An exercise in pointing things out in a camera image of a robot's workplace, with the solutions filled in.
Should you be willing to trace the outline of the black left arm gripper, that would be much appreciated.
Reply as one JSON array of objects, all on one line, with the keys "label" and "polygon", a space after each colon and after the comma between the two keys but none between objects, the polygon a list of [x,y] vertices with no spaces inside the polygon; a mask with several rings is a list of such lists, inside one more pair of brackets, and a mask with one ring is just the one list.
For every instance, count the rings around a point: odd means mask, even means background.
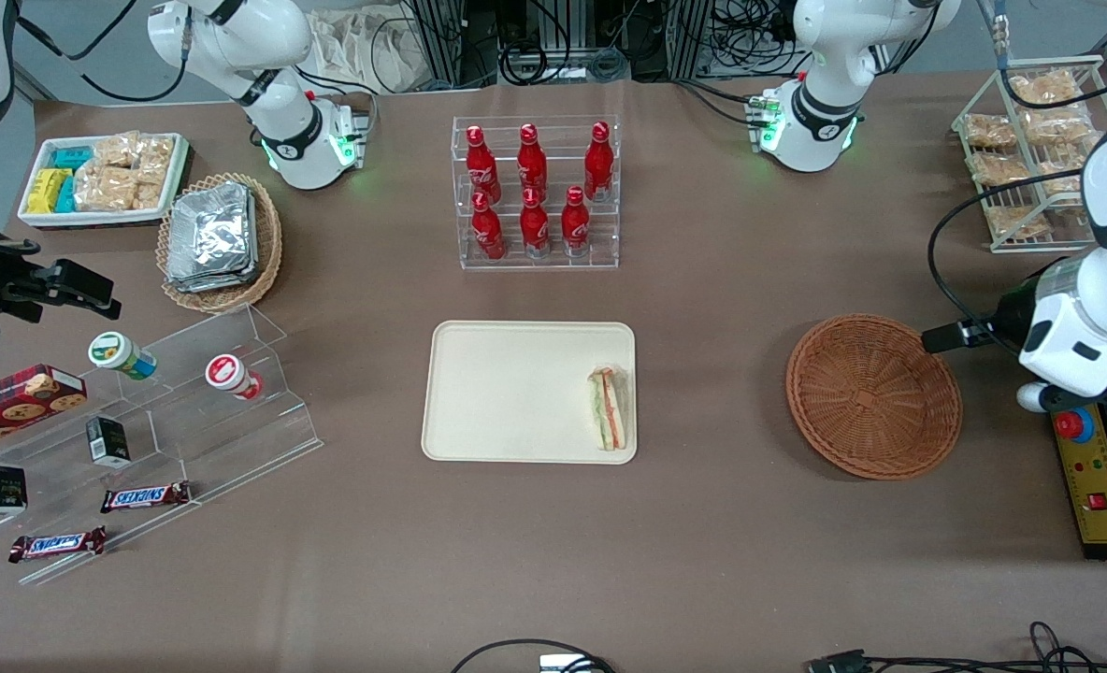
[{"label": "black left arm gripper", "polygon": [[997,344],[997,340],[1012,351],[1020,352],[1027,342],[1032,315],[1035,314],[1039,277],[1046,269],[1048,265],[1024,277],[1020,284],[1003,293],[991,312],[989,322],[964,319],[928,329],[922,333],[925,352],[940,354],[983,348]]}]

